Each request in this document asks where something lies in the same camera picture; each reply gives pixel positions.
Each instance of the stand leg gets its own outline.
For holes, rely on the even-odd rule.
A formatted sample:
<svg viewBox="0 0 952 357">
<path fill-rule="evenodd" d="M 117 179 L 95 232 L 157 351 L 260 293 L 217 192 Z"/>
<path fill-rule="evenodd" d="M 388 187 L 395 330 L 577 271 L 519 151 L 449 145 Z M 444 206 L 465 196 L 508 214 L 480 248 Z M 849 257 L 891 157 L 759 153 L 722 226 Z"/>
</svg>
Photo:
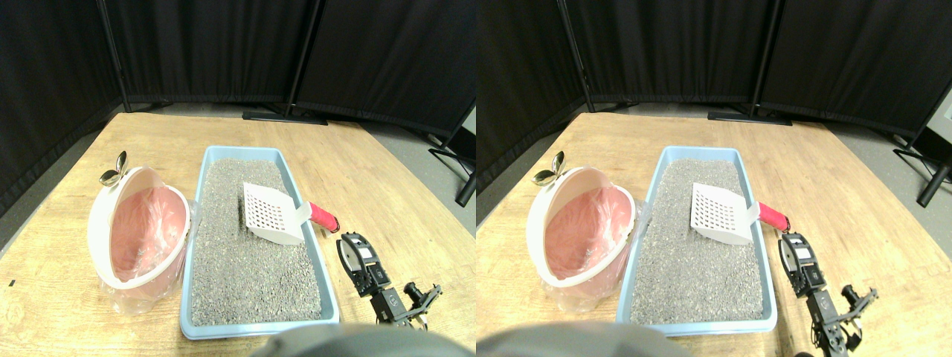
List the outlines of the stand leg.
<svg viewBox="0 0 952 357">
<path fill-rule="evenodd" d="M 452 153 L 449 151 L 443 151 L 440 149 L 430 149 L 429 153 L 433 154 L 433 156 L 443 155 L 450 159 L 460 160 L 461 161 L 460 164 L 467 163 L 467 164 L 473 165 L 475 161 L 470 158 L 463 157 L 455 153 Z M 466 184 L 463 186 L 463 189 L 460 190 L 460 192 L 456 194 L 456 204 L 462 207 L 466 207 L 466 204 L 469 203 L 469 198 L 472 197 L 473 192 L 475 191 L 476 191 L 476 180 L 473 180 L 473 176 L 469 175 L 469 178 L 466 179 Z"/>
<path fill-rule="evenodd" d="M 932 176 L 932 180 L 929 180 L 929 185 L 926 186 L 922 193 L 919 194 L 919 197 L 916 198 L 916 203 L 918 203 L 919 206 L 926 207 L 929 205 L 929 201 L 932 201 L 932 196 L 939 190 L 939 186 L 942 185 L 942 180 L 945 180 L 945 177 L 949 175 L 950 171 L 952 171 L 952 166 L 947 164 L 943 164 L 939 167 L 939 171 Z"/>
<path fill-rule="evenodd" d="M 770 116 L 740 114 L 740 113 L 717 112 L 717 111 L 709 112 L 707 114 L 707 119 L 720 120 L 725 122 L 776 124 L 776 125 L 788 126 L 788 127 L 793 125 L 793 123 L 790 122 L 790 119 L 775 118 Z"/>
<path fill-rule="evenodd" d="M 473 180 L 472 175 L 469 176 L 469 179 L 466 180 L 466 185 L 463 186 L 463 189 L 460 190 L 460 193 L 456 194 L 456 204 L 466 207 L 466 204 L 469 203 L 469 198 L 473 196 L 473 192 L 476 191 L 476 180 Z"/>
<path fill-rule="evenodd" d="M 932 179 L 929 180 L 929 185 L 919 193 L 919 197 L 916 197 L 916 203 L 919 206 L 925 208 L 929 206 L 929 201 L 932 201 L 932 196 L 936 195 L 936 192 L 939 190 L 939 187 L 942 186 L 942 181 L 945 180 L 945 177 L 948 177 L 949 172 L 952 172 L 952 155 L 949 155 L 947 159 L 943 162 L 919 155 L 915 152 L 905 151 L 901 149 L 894 149 L 897 155 L 906 155 L 912 158 L 925 160 L 939 165 L 939 170 L 936 171 L 936 174 L 932 175 Z"/>
<path fill-rule="evenodd" d="M 304 124 L 317 124 L 322 126 L 327 125 L 327 119 L 324 119 L 321 117 L 313 117 L 313 116 L 301 116 L 301 115 L 290 115 L 290 114 L 284 115 L 279 113 L 246 111 L 242 113 L 241 117 L 245 120 L 260 120 L 265 122 L 304 123 Z"/>
</svg>

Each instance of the red scoop handle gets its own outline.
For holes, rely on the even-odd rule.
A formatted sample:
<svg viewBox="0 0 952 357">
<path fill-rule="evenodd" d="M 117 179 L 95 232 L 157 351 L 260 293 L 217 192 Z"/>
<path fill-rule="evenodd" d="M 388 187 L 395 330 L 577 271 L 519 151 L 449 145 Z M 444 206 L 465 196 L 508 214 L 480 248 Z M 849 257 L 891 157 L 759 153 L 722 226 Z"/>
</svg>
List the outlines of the red scoop handle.
<svg viewBox="0 0 952 357">
<path fill-rule="evenodd" d="M 777 210 L 768 207 L 765 204 L 761 205 L 761 222 L 769 224 L 770 226 L 787 231 L 790 230 L 790 220 L 783 215 L 783 213 L 778 212 Z"/>
<path fill-rule="evenodd" d="M 327 228 L 331 233 L 336 233 L 341 229 L 341 224 L 337 222 L 337 217 L 334 217 L 333 214 L 327 213 L 326 210 L 323 210 L 317 205 L 310 203 L 310 220 L 314 223 L 321 225 L 323 228 Z"/>
</svg>

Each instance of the gray floor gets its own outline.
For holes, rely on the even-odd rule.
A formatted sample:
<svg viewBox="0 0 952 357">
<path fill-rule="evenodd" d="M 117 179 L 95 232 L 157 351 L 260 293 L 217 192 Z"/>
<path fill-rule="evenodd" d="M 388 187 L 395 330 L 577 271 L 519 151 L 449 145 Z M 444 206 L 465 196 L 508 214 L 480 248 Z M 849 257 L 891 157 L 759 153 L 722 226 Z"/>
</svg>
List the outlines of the gray floor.
<svg viewBox="0 0 952 357">
<path fill-rule="evenodd" d="M 605 107 L 607 106 L 599 106 L 596 109 L 601 110 Z M 644 103 L 627 109 L 615 110 L 615 112 L 706 120 L 707 113 L 712 110 L 733 111 L 691 104 Z M 897 145 L 873 130 L 839 123 L 830 123 L 827 124 L 827 127 L 889 187 L 893 194 L 899 198 L 902 204 L 909 209 L 912 215 L 935 239 L 936 243 L 945 251 L 945 254 L 952 257 L 952 219 L 949 219 L 950 212 L 952 212 L 952 185 L 942 184 L 932 202 L 929 203 L 928 208 L 922 208 L 916 203 L 916 197 L 928 183 L 928 177 L 931 176 L 928 175 L 919 160 L 900 158 L 892 151 L 897 148 Z M 492 209 L 531 169 L 532 165 L 542 157 L 559 134 L 560 132 L 556 132 L 539 140 L 480 194 L 477 199 L 476 210 L 476 217 L 480 225 Z"/>
<path fill-rule="evenodd" d="M 229 104 L 183 103 L 151 112 L 167 115 L 240 118 L 245 110 L 266 111 Z M 471 114 L 470 118 L 466 120 L 466 127 L 474 128 L 473 123 L 475 123 L 475 113 Z M 476 235 L 475 200 L 471 200 L 465 208 L 454 202 L 456 192 L 466 183 L 466 173 L 460 164 L 454 160 L 434 157 L 427 152 L 429 148 L 432 148 L 430 144 L 400 127 L 379 123 L 364 123 L 362 125 L 367 132 L 373 135 L 384 148 L 393 153 L 404 166 L 433 192 L 433 195 L 453 213 L 470 234 Z M 43 204 L 50 192 L 66 176 L 66 173 L 72 169 L 72 166 L 86 152 L 86 149 L 92 144 L 97 135 L 99 135 L 99 131 L 81 138 L 47 172 L 40 176 L 39 180 L 27 190 L 23 197 L 0 217 L 0 245 L 3 246 L 0 257 L 13 242 L 11 238 L 19 233 L 22 226 Z"/>
</svg>

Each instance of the metal stand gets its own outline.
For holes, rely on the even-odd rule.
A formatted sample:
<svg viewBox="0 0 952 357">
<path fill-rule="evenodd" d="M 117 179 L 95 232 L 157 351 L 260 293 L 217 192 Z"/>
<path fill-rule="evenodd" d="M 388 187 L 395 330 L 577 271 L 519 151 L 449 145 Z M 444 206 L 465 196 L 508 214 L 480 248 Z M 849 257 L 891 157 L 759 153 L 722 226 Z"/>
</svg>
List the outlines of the metal stand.
<svg viewBox="0 0 952 357">
<path fill-rule="evenodd" d="M 770 60 L 770 54 L 773 53 L 774 37 L 776 37 L 777 27 L 780 26 L 780 7 L 783 0 L 774 2 L 773 14 L 770 16 L 770 30 L 767 33 L 767 43 L 764 46 L 764 55 L 761 56 L 761 66 L 757 73 L 757 85 L 754 86 L 754 100 L 750 103 L 750 111 L 747 114 L 735 114 L 726 112 L 711 111 L 707 114 L 708 120 L 722 120 L 728 122 L 745 123 L 764 123 L 792 126 L 789 119 L 774 118 L 757 115 L 757 109 L 761 106 L 761 94 L 764 90 L 764 78 L 767 73 L 767 64 Z"/>
<path fill-rule="evenodd" d="M 595 112 L 592 98 L 588 94 L 588 81 L 585 80 L 585 68 L 582 66 L 582 55 L 579 54 L 579 46 L 575 42 L 575 34 L 572 33 L 572 23 L 568 20 L 568 6 L 565 4 L 565 0 L 558 0 L 556 3 L 558 3 L 559 13 L 562 15 L 562 26 L 565 28 L 565 36 L 568 37 L 568 44 L 572 47 L 572 60 L 575 61 L 575 70 L 579 72 L 579 81 L 582 82 L 582 92 L 585 94 L 585 103 L 588 105 L 588 112 Z"/>
<path fill-rule="evenodd" d="M 288 102 L 285 106 L 284 112 L 279 110 L 276 110 L 274 113 L 246 111 L 242 114 L 242 118 L 245 120 L 262 120 L 269 122 L 327 125 L 327 120 L 323 118 L 293 115 L 293 109 L 296 107 L 295 102 L 297 102 L 298 87 L 301 86 L 301 81 L 304 80 L 304 64 L 307 61 L 307 55 L 310 53 L 310 42 L 314 37 L 314 32 L 316 32 L 317 28 L 320 26 L 320 18 L 324 10 L 324 3 L 324 1 L 321 1 L 315 4 L 314 11 L 310 15 L 310 23 L 307 25 L 307 36 L 304 40 L 304 47 L 301 49 L 301 58 L 298 60 L 298 68 L 294 74 L 294 81 L 291 84 L 291 92 L 288 95 Z"/>
<path fill-rule="evenodd" d="M 925 208 L 929 205 L 929 201 L 932 201 L 932 196 L 936 195 L 936 191 L 939 190 L 939 186 L 942 186 L 942 181 L 944 181 L 946 177 L 949 177 L 949 172 L 952 172 L 952 155 L 946 157 L 944 161 L 939 161 L 903 149 L 893 149 L 893 152 L 900 156 L 906 155 L 912 158 L 928 161 L 939 166 L 939 170 L 937 170 L 936 173 L 932 175 L 932 179 L 929 180 L 929 185 L 927 185 L 925 189 L 919 193 L 919 197 L 916 197 L 916 203 L 918 203 L 919 206 Z"/>
<path fill-rule="evenodd" d="M 463 157 L 455 153 L 443 150 L 443 149 L 430 149 L 429 153 L 436 155 L 443 155 L 450 159 L 456 159 L 460 161 L 462 165 L 475 166 L 476 160 L 470 159 L 468 157 Z M 456 203 L 462 207 L 466 207 L 466 204 L 469 203 L 469 198 L 472 197 L 473 192 L 476 191 L 476 180 L 473 180 L 473 174 L 469 174 L 469 178 L 466 179 L 466 184 L 463 185 L 463 189 L 456 194 Z"/>
<path fill-rule="evenodd" d="M 119 92 L 122 93 L 122 105 L 126 112 L 132 112 L 132 106 L 129 105 L 129 97 L 126 96 L 126 80 L 122 75 L 122 65 L 119 64 L 119 52 L 116 51 L 116 42 L 112 38 L 112 26 L 109 24 L 109 12 L 106 10 L 106 0 L 96 0 L 96 6 L 99 8 L 99 16 L 103 20 L 103 30 L 106 31 L 106 40 L 109 42 L 109 56 L 112 57 L 112 68 L 116 72 L 116 80 L 119 81 Z"/>
</svg>

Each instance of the wooden table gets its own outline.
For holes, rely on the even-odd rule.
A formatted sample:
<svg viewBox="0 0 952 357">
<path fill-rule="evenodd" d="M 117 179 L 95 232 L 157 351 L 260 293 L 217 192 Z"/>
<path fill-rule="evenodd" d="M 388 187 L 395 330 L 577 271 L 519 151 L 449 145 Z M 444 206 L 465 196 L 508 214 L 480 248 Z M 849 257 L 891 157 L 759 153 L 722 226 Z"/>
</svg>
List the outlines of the wooden table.
<svg viewBox="0 0 952 357">
<path fill-rule="evenodd" d="M 829 130 L 703 119 L 582 114 L 556 140 L 477 232 L 477 337 L 545 321 L 614 321 L 618 297 L 584 314 L 561 312 L 539 285 L 526 253 L 526 217 L 539 188 L 529 177 L 556 152 L 567 168 L 601 169 L 644 200 L 655 165 L 669 145 L 736 148 L 754 197 L 790 217 L 814 247 L 837 310 L 840 289 L 876 288 L 880 299 L 863 315 L 863 343 L 851 355 L 929 355 L 952 350 L 952 263 L 888 188 Z M 805 299 L 783 274 L 777 230 L 764 239 L 778 303 L 773 331 L 674 338 L 696 355 L 823 354 L 810 342 Z"/>
<path fill-rule="evenodd" d="M 191 198 L 206 147 L 274 147 L 288 160 L 301 195 L 334 213 L 342 230 L 377 249 L 393 286 L 443 286 L 430 331 L 475 348 L 475 242 L 413 174 L 360 126 L 232 118 L 119 114 L 102 131 L 0 260 L 0 352 L 48 354 L 242 354 L 267 337 L 190 341 L 179 328 L 181 294 L 150 312 L 112 310 L 87 248 L 89 209 L 99 175 L 126 150 Z M 337 258 L 339 234 L 319 237 L 342 323 L 375 322 Z M 16 280 L 12 287 L 8 284 Z M 404 297 L 409 306 L 409 299 Z"/>
</svg>

